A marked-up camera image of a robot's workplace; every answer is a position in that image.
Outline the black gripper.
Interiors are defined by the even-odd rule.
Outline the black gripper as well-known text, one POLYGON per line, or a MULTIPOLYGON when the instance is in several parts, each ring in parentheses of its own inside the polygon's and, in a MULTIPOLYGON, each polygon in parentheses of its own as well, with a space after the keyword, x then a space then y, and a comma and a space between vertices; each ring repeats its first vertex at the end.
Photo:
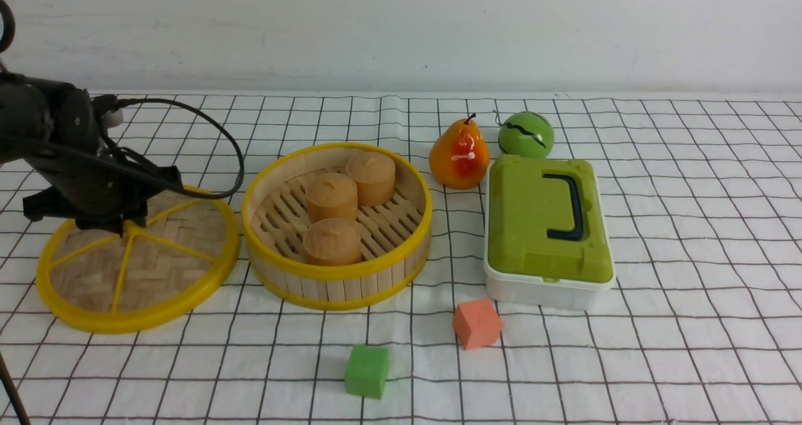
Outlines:
POLYGON ((49 187, 23 198, 23 214, 31 222, 72 219, 80 230, 101 230, 123 236, 126 223, 145 228, 148 202, 164 191, 151 181, 123 173, 129 168, 172 187, 182 187, 175 166, 157 166, 114 145, 108 129, 122 118, 117 97, 95 98, 80 89, 58 97, 51 143, 25 158, 49 187))

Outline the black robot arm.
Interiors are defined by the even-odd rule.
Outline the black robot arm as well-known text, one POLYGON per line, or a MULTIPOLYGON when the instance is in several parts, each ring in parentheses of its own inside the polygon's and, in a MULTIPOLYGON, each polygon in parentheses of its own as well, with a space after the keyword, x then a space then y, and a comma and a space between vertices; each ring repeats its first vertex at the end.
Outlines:
POLYGON ((183 188, 175 166, 112 142, 108 131, 122 118, 115 95, 91 98, 72 84, 2 74, 2 163, 23 160, 49 183, 25 197, 24 216, 122 234, 128 221, 144 226, 152 197, 183 188))

